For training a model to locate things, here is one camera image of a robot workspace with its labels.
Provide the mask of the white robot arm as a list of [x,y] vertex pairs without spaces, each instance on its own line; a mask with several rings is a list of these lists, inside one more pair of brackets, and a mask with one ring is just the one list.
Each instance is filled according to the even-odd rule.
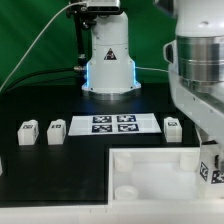
[[[175,106],[224,146],[224,0],[153,0],[177,20],[163,47]],[[119,0],[90,0],[92,57],[85,94],[119,98],[141,88],[128,52],[128,17]]]

